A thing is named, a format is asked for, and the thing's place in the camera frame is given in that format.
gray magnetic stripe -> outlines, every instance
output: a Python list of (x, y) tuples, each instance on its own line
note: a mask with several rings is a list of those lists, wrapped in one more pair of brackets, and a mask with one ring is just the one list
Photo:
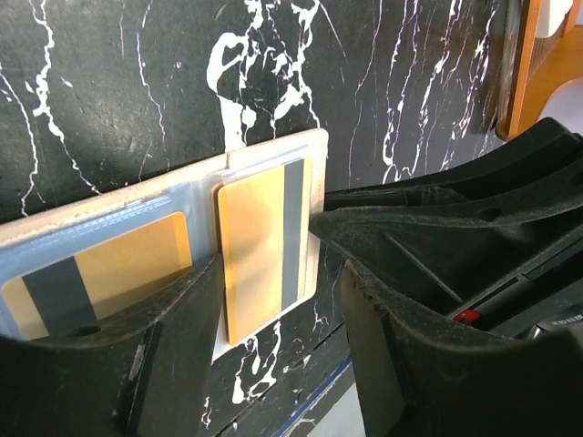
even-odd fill
[(23, 277), (49, 335), (63, 336), (96, 321), (74, 257)]
[(300, 279), (300, 231), (302, 227), (303, 163), (299, 160), (283, 168), (283, 275), (281, 309), (298, 299)]
[[(209, 184), (211, 183), (216, 183), (216, 180), (209, 181)], [(205, 187), (206, 185), (194, 189), (196, 192), (197, 189)], [(199, 214), (199, 205), (193, 204), (193, 200), (196, 202), (198, 198), (193, 196), (192, 191), (190, 182), (185, 182), (168, 188), (165, 194), (157, 198), (140, 200), (105, 216), (92, 218), (12, 247), (0, 249), (0, 287), (12, 278), (24, 277), (31, 271), (50, 266), (55, 259), (73, 256), (108, 239), (163, 219), (174, 212), (183, 212), (187, 218), (192, 258), (207, 258), (209, 254), (205, 253), (206, 250), (200, 253), (200, 249), (208, 245), (201, 244), (201, 241), (196, 238), (198, 235), (203, 235), (205, 229), (195, 226), (198, 225), (196, 216)], [(0, 335), (28, 340), (18, 328), (2, 295), (0, 295)]]

black marble wall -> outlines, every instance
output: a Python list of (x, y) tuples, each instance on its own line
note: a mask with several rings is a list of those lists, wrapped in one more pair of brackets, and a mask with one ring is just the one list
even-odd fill
[[(310, 127), (330, 133), (329, 190), (476, 158), (499, 144), (505, 15), (506, 0), (3, 0), (0, 222)], [(278, 382), (323, 377), (290, 369), (342, 323), (339, 264), (322, 248), (316, 297), (214, 363), (205, 435)], [(340, 364), (347, 346), (331, 351)]]

white marble veining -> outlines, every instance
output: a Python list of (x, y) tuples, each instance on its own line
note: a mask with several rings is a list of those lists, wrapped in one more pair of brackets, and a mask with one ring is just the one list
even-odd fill
[(66, 80), (66, 79), (65, 79), (64, 77), (62, 77), (62, 76), (61, 76), (61, 83), (62, 83), (64, 86), (68, 86), (69, 88), (73, 88), (73, 84), (72, 84), (72, 83), (70, 83), (68, 80)]
[[(324, 269), (326, 270), (326, 282), (330, 283), (330, 268), (328, 266), (328, 250), (329, 250), (329, 246), (326, 245), (326, 249), (324, 250)], [(343, 264), (342, 262), (336, 266), (336, 278), (334, 279), (334, 281), (332, 282), (332, 286), (330, 287), (330, 298), (331, 298), (331, 308), (330, 308), (330, 320), (331, 323), (329, 323), (329, 329), (328, 329), (328, 333), (330, 334), (332, 332), (332, 328), (333, 328), (333, 324), (334, 324), (334, 318), (336, 316), (336, 298), (335, 296), (335, 292), (336, 292), (336, 285), (338, 284), (338, 279), (340, 279), (340, 275), (343, 272)], [(316, 315), (316, 313), (314, 312), (314, 318), (316, 320), (318, 320), (318, 317)]]
[[(262, 360), (260, 356), (257, 337), (250, 337), (250, 339), (247, 341), (247, 344), (245, 345), (247, 352), (241, 358), (239, 370), (235, 373), (235, 384), (233, 386), (233, 395), (231, 398), (233, 403), (238, 404), (242, 403), (243, 401), (250, 402), (253, 399), (259, 398), (277, 381), (273, 376), (273, 370), (277, 364), (277, 356), (281, 346), (280, 320), (278, 320), (273, 325), (273, 335), (275, 336), (275, 345), (264, 360)], [(259, 381), (252, 384), (248, 389), (244, 389), (242, 386), (243, 381), (241, 379), (241, 373), (243, 372), (246, 360), (250, 359), (251, 357), (254, 357), (253, 363), (251, 364), (251, 373), (256, 376), (261, 371), (263, 374)]]
[[(142, 21), (141, 21), (141, 29), (142, 30), (144, 30), (146, 27), (146, 22), (148, 20), (148, 14), (149, 14), (151, 7), (152, 7), (152, 0), (150, 0), (150, 2), (148, 3), (148, 6), (146, 7), (146, 10), (144, 11), (144, 15), (142, 16)], [(149, 101), (152, 102), (152, 104), (154, 104), (154, 106), (156, 107), (156, 109), (158, 111), (158, 126), (159, 126), (159, 130), (160, 130), (160, 134), (161, 134), (162, 149), (164, 150), (164, 153), (165, 153), (166, 169), (169, 169), (170, 168), (170, 161), (168, 159), (168, 154), (167, 154), (167, 150), (166, 150), (166, 128), (164, 127), (164, 113), (162, 112), (162, 105), (152, 96), (152, 88), (151, 88), (148, 80), (146, 80), (146, 78), (144, 76), (144, 69), (147, 67), (147, 65), (146, 65), (145, 60), (142, 57), (139, 35), (140, 35), (139, 31), (136, 32), (136, 52), (138, 53), (139, 78), (141, 80), (142, 86), (146, 88)], [(140, 180), (140, 181), (142, 179), (142, 172), (144, 171), (144, 165), (146, 164), (146, 159), (151, 158), (151, 155), (149, 154), (149, 152), (152, 149), (152, 145), (153, 145), (153, 143), (150, 141), (149, 146), (146, 149), (146, 153), (144, 154), (144, 157), (142, 159), (142, 163), (141, 163), (141, 166), (139, 168), (139, 173), (138, 173), (138, 180)]]
[(303, 357), (302, 359), (302, 363), (303, 363), (303, 368), (305, 369), (306, 366), (308, 365), (308, 362), (310, 362), (310, 358), (312, 357), (312, 355), (306, 355), (305, 357)]
[(25, 88), (26, 88), (26, 91), (28, 91), (30, 94), (35, 94), (35, 90), (31, 87), (31, 85), (26, 80), (25, 80)]
[(300, 345), (302, 346), (302, 349), (300, 350), (300, 352), (302, 352), (305, 349), (305, 346), (303, 345), (303, 340), (300, 339), (300, 338), (297, 338), (297, 339), (293, 339), (291, 341), (291, 343), (295, 343), (295, 342), (299, 342), (300, 343)]
[[(399, 55), (399, 49), (401, 48), (401, 42), (403, 39), (403, 31), (404, 31), (405, 21), (407, 19), (407, 13), (408, 13), (408, 8), (409, 8), (409, 4), (408, 4), (407, 0), (405, 0), (405, 3), (404, 3), (403, 21), (401, 22), (401, 27), (399, 29), (399, 33), (397, 34), (397, 40), (396, 40), (396, 43), (394, 45), (393, 56), (391, 57), (391, 67), (389, 70), (389, 82), (387, 83), (386, 92), (385, 92), (386, 104), (387, 104), (388, 128), (387, 128), (386, 134), (384, 136), (384, 141), (383, 141), (384, 163), (387, 165), (387, 170), (385, 171), (384, 177), (383, 177), (383, 183), (386, 182), (387, 176), (388, 176), (389, 171), (391, 169), (396, 169), (395, 180), (401, 179), (403, 173), (405, 173), (405, 172), (408, 174), (409, 177), (411, 177), (413, 172), (414, 172), (414, 169), (411, 170), (409, 167), (403, 167), (400, 171), (399, 171), (399, 169), (397, 169), (397, 166), (395, 165), (395, 162), (394, 162), (394, 151), (395, 151), (395, 147), (397, 145), (397, 141), (399, 139), (399, 131), (400, 131), (400, 127), (401, 127), (401, 115), (403, 114), (403, 106), (404, 106), (404, 99), (405, 99), (405, 90), (407, 88), (407, 84), (409, 83), (409, 79), (411, 78), (411, 73), (412, 73), (413, 67), (417, 63), (416, 37), (417, 37), (417, 33), (419, 32), (417, 6), (418, 6), (418, 0), (414, 0), (414, 3), (413, 3), (414, 9), (413, 9), (413, 12), (411, 14), (411, 17), (409, 17), (409, 21), (411, 21), (415, 17), (413, 37), (412, 37), (412, 49), (414, 52), (414, 57), (413, 57), (413, 61), (412, 61), (411, 65), (409, 66), (409, 71), (408, 71), (408, 74), (405, 78), (403, 89), (401, 90), (400, 100), (399, 100), (399, 103), (397, 104), (396, 111), (399, 113), (399, 115), (398, 115), (398, 118), (396, 121), (396, 125), (394, 122), (394, 109), (391, 107), (391, 101), (390, 101), (390, 97), (389, 97), (389, 94), (390, 94), (389, 86), (390, 86), (391, 77), (393, 76), (394, 64), (395, 64), (397, 57)], [(416, 148), (416, 158), (415, 158), (415, 162), (413, 165), (414, 168), (416, 167), (416, 163), (417, 163), (418, 158), (419, 158), (419, 145), (417, 145), (417, 148)]]
[(318, 300), (314, 299), (313, 300), (313, 309), (312, 309), (313, 310), (312, 332), (315, 332), (316, 328), (318, 328), (318, 326), (320, 326), (320, 332), (322, 332), (322, 329), (324, 326), (330, 325), (330, 322), (328, 321), (327, 316), (321, 316), (318, 314), (317, 305), (318, 305)]
[[(345, 367), (339, 375), (336, 376), (336, 378), (331, 381), (319, 394), (318, 396), (311, 402), (311, 404), (308, 406), (307, 409), (302, 410), (301, 411), (301, 415), (300, 417), (298, 417), (292, 424), (291, 426), (285, 430), (285, 435), (290, 435), (292, 434), (293, 431), (295, 431), (298, 426), (302, 425), (303, 423), (309, 423), (311, 424), (314, 428), (316, 427), (317, 423), (316, 423), (316, 419), (307, 419), (306, 415), (310, 413), (310, 411), (313, 411), (313, 409), (318, 405), (318, 403), (320, 403), (320, 401), (322, 401), (325, 396), (328, 394), (328, 392), (334, 387), (334, 385), (336, 384), (336, 382), (342, 377), (342, 375), (344, 375), (347, 370), (349, 369), (349, 367)], [(322, 434), (324, 435), (328, 435), (327, 431), (322, 431)]]
[(212, 407), (210, 406), (210, 396), (207, 396), (204, 399), (204, 412), (200, 417), (200, 421), (204, 425), (206, 429), (210, 427), (211, 418), (210, 415), (212, 414)]
[[(220, 101), (221, 117), (225, 129), (225, 150), (227, 151), (247, 145), (247, 131), (255, 126), (258, 118), (257, 110), (269, 115), (274, 137), (278, 121), (285, 118), (294, 107), (300, 105), (307, 105), (307, 111), (315, 126), (321, 125), (312, 106), (312, 88), (306, 83), (303, 73), (306, 52), (313, 42), (312, 22), (319, 10), (322, 10), (343, 56), (346, 57), (341, 38), (332, 23), (330, 14), (320, 0), (311, 0), (307, 7), (300, 7), (294, 2), (282, 2), (282, 0), (243, 1), (247, 6), (247, 13), (251, 20), (249, 27), (241, 36), (232, 32), (223, 33), (210, 52), (207, 67), (207, 84)], [(278, 32), (273, 12), (277, 8), (285, 6), (291, 8), (301, 30), (300, 38), (297, 41), (285, 41)], [(263, 41), (264, 33), (270, 33), (277, 42), (277, 46), (266, 46)], [(291, 46), (294, 46), (296, 55), (290, 50)], [(224, 63), (226, 51), (235, 48), (237, 54)], [(271, 70), (266, 69), (268, 59), (275, 63), (275, 67)], [(250, 70), (258, 62), (262, 63), (264, 71), (269, 71), (280, 79), (279, 98), (274, 107), (259, 105), (253, 108), (251, 102), (246, 102), (243, 98), (242, 90), (248, 86), (254, 86)], [(219, 90), (222, 76), (231, 70), (236, 70), (239, 77), (237, 98), (227, 97)], [(252, 103), (257, 105), (260, 102), (254, 101)]]
[(119, 27), (119, 49), (121, 50), (122, 59), (126, 58), (126, 42), (124, 38), (124, 12), (126, 11), (126, 3), (124, 2), (121, 6), (121, 14), (119, 15), (118, 27)]
[(368, 60), (368, 65), (366, 66), (366, 72), (364, 73), (364, 77), (358, 81), (356, 85), (356, 91), (354, 92), (354, 99), (358, 96), (358, 92), (360, 91), (361, 87), (363, 86), (364, 82), (368, 78), (369, 73), (371, 72), (371, 66), (373, 66), (375, 56), (376, 56), (376, 38), (379, 36), (379, 30), (381, 29), (381, 23), (383, 22), (383, 7), (384, 7), (384, 0), (379, 0), (379, 16), (376, 20), (374, 32), (373, 32), (373, 42), (371, 43), (371, 56)]
[(361, 124), (361, 118), (363, 116), (363, 101), (361, 100), (359, 109), (358, 109), (358, 120), (356, 120), (356, 125), (354, 126), (353, 130), (353, 137), (350, 138), (350, 147), (348, 148), (348, 188), (351, 187), (353, 182), (353, 147), (354, 147), (354, 138), (356, 137), (356, 130), (358, 130), (358, 126)]
[(30, 141), (30, 150), (31, 150), (32, 157), (33, 157), (33, 169), (28, 174), (28, 182), (29, 182), (28, 190), (23, 195), (23, 197), (20, 198), (20, 205), (21, 205), (20, 212), (23, 216), (28, 216), (28, 214), (26, 213), (26, 200), (28, 199), (28, 196), (30, 196), (30, 193), (32, 193), (33, 189), (35, 188), (35, 176), (38, 174), (38, 155), (37, 155), (37, 150), (36, 150), (35, 134), (33, 133), (33, 130), (30, 126), (30, 118), (28, 117), (28, 112), (26, 112), (26, 108), (25, 108), (24, 104), (22, 103), (22, 100), (20, 100), (20, 97), (14, 91), (14, 89), (12, 88), (12, 85), (10, 85), (10, 82), (8, 82), (8, 79), (6, 79), (6, 77), (2, 74), (2, 63), (0, 63), (0, 78), (2, 79), (2, 81), (4, 82), (4, 84), (8, 88), (8, 90), (10, 91), (9, 95), (12, 96), (14, 101), (18, 104), (18, 108), (20, 109), (20, 113), (22, 114), (22, 117), (25, 121), (26, 133), (28, 134), (28, 139)]
[(470, 120), (476, 109), (476, 92), (478, 88), (484, 83), (486, 78), (486, 72), (489, 63), (489, 50), (487, 45), (489, 44), (490, 37), (490, 26), (492, 25), (492, 20), (497, 12), (497, 8), (493, 8), (488, 21), (486, 22), (486, 31), (481, 39), (476, 43), (476, 49), (474, 50), (474, 56), (472, 58), (472, 63), (470, 65), (469, 71), (469, 81), (470, 86), (467, 92), (467, 97), (465, 99), (465, 110), (462, 117), (454, 123), (452, 128), (452, 139), (458, 139), (465, 137), (467, 129), (469, 127)]
[[(99, 190), (97, 189), (97, 187), (93, 183), (89, 182), (83, 176), (83, 172), (79, 168), (77, 161), (69, 153), (69, 150), (68, 150), (68, 148), (66, 146), (66, 142), (65, 142), (65, 134), (63, 133), (61, 128), (56, 124), (55, 118), (53, 117), (53, 114), (51, 113), (51, 107), (50, 107), (50, 105), (48, 105), (49, 88), (48, 88), (48, 82), (46, 79), (48, 76), (48, 72), (52, 67), (51, 49), (55, 47), (55, 39), (53, 38), (53, 34), (54, 34), (53, 29), (50, 27), (50, 25), (48, 25), (48, 22), (46, 19), (46, 0), (43, 0), (39, 6), (34, 5), (32, 0), (28, 0), (28, 3), (32, 7), (32, 14), (33, 14), (33, 18), (35, 19), (35, 22), (38, 25), (41, 25), (46, 30), (46, 37), (47, 37), (47, 43), (44, 46), (45, 65), (43, 66), (41, 71), (36, 75), (35, 93), (36, 93), (36, 96), (38, 97), (39, 103), (38, 103), (38, 107), (33, 109), (33, 116), (36, 118), (39, 118), (42, 115), (46, 116), (48, 130), (51, 132), (51, 134), (53, 134), (55, 137), (57, 137), (59, 139), (61, 146), (63, 147), (63, 150), (65, 151), (66, 156), (71, 161), (71, 167), (77, 172), (77, 174), (79, 175), (79, 178), (83, 181), (83, 183), (85, 183), (85, 185), (87, 185), (91, 189), (91, 191), (93, 191), (96, 194), (101, 194), (99, 192)], [(25, 204), (23, 206), (23, 210), (24, 210), (26, 207), (26, 199), (25, 198), (24, 198), (23, 202)]]
[(5, 89), (0, 89), (0, 91), (4, 95), (4, 98), (6, 99), (6, 102), (12, 103), (12, 98), (10, 97), (10, 94), (8, 93), (8, 91), (6, 91)]

